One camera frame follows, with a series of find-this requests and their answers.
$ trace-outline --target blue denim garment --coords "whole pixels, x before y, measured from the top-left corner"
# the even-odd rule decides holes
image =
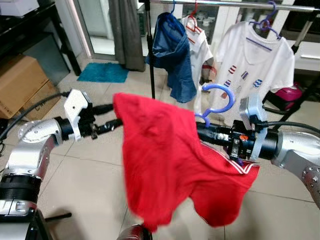
[[[170,96],[180,103],[191,101],[197,90],[192,79],[189,40],[184,26],[168,12],[157,18],[152,52],[154,66],[168,72]]]

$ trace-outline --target white stripe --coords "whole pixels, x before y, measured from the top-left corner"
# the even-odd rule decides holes
[[[205,144],[204,142],[201,142],[201,144],[211,148],[209,145]],[[248,174],[250,169],[252,167],[257,167],[257,166],[260,166],[259,163],[251,163],[251,164],[248,164],[247,166],[245,166],[244,168],[242,168],[238,163],[236,163],[235,161],[232,161],[230,159],[228,159],[225,155],[223,155],[222,153],[220,153],[218,150],[216,150],[216,152],[221,156],[223,157],[228,163],[230,163],[240,174]]]

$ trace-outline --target white bracket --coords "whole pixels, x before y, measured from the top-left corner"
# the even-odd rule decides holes
[[[260,101],[257,93],[251,93],[248,97],[241,99],[239,112],[243,120],[243,124],[247,130],[255,130],[250,122],[250,116],[256,115],[257,119],[262,122],[267,121],[268,119],[266,110],[264,110],[263,104]],[[255,162],[259,157],[267,133],[267,128],[264,128],[259,133],[256,133],[256,139],[250,157],[251,161]]]
[[[72,89],[64,103],[65,115],[71,124],[75,141],[79,141],[81,139],[78,122],[80,120],[79,114],[81,110],[88,107],[88,101],[85,97],[86,95],[87,94],[83,94],[80,90]]]

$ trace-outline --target blue mat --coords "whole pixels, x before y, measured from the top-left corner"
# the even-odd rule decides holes
[[[129,70],[115,63],[89,63],[78,81],[96,83],[124,83]]]

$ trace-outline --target door frame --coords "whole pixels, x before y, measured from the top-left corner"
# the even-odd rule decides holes
[[[102,59],[102,60],[115,61],[116,60],[115,55],[95,53],[94,47],[92,46],[92,43],[90,40],[90,36],[89,36],[89,32],[88,32],[88,29],[86,26],[86,22],[85,22],[84,16],[81,11],[81,6],[79,3],[79,0],[71,0],[71,1],[73,1],[77,17],[79,18],[79,23],[80,23],[80,26],[82,28],[83,35],[84,35],[83,40],[85,41],[85,44],[88,46],[88,49],[90,51],[90,57],[92,59]]]

